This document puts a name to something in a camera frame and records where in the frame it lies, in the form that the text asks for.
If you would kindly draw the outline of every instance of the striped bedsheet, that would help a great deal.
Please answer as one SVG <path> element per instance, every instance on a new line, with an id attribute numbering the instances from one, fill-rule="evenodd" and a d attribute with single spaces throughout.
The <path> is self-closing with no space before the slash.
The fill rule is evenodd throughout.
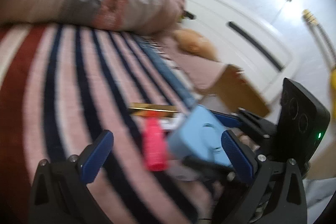
<path id="1" fill-rule="evenodd" d="M 194 97 L 141 38 L 71 25 L 0 30 L 0 198 L 28 215 L 38 162 L 65 160 L 103 129 L 115 143 L 88 185 L 115 224 L 188 224 L 209 217 L 211 185 L 181 182 L 143 165 L 144 120 L 130 102 L 173 104 L 187 113 Z"/>

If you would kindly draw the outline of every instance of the screw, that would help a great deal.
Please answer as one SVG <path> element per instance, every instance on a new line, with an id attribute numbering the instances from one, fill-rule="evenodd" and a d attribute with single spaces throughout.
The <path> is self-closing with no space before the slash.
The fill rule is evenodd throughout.
<path id="1" fill-rule="evenodd" d="M 233 181 L 235 177 L 236 177 L 235 172 L 230 172 L 227 174 L 226 179 L 227 181 Z"/>
<path id="2" fill-rule="evenodd" d="M 69 158 L 68 158 L 68 161 L 70 162 L 75 162 L 78 160 L 78 155 L 71 155 Z"/>
<path id="3" fill-rule="evenodd" d="M 40 160 L 39 165 L 45 166 L 48 163 L 47 159 Z"/>
<path id="4" fill-rule="evenodd" d="M 288 160 L 291 165 L 296 165 L 296 160 L 294 159 L 289 159 Z"/>
<path id="5" fill-rule="evenodd" d="M 266 156 L 260 154 L 260 155 L 258 155 L 258 160 L 260 160 L 260 161 L 265 161 L 265 160 L 266 160 Z"/>

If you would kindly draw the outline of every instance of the yellow handle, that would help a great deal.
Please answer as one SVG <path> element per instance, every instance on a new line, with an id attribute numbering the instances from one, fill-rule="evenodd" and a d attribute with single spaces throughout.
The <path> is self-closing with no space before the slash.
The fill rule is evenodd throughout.
<path id="1" fill-rule="evenodd" d="M 336 119 L 336 69 L 331 72 L 330 84 L 333 93 L 333 117 Z"/>

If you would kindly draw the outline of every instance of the orange plush toy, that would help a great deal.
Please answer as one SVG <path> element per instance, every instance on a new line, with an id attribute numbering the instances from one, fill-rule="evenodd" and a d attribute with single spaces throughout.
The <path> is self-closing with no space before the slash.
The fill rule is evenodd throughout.
<path id="1" fill-rule="evenodd" d="M 218 61 L 215 47 L 200 33 L 191 29 L 176 30 L 173 33 L 181 50 L 209 60 Z"/>

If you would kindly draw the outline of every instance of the pink bottle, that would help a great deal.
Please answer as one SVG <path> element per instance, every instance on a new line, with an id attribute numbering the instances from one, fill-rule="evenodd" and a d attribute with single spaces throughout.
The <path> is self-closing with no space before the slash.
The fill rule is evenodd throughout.
<path id="1" fill-rule="evenodd" d="M 142 135 L 144 162 L 149 171 L 167 169 L 167 145 L 165 135 L 157 118 L 146 118 L 146 128 Z"/>

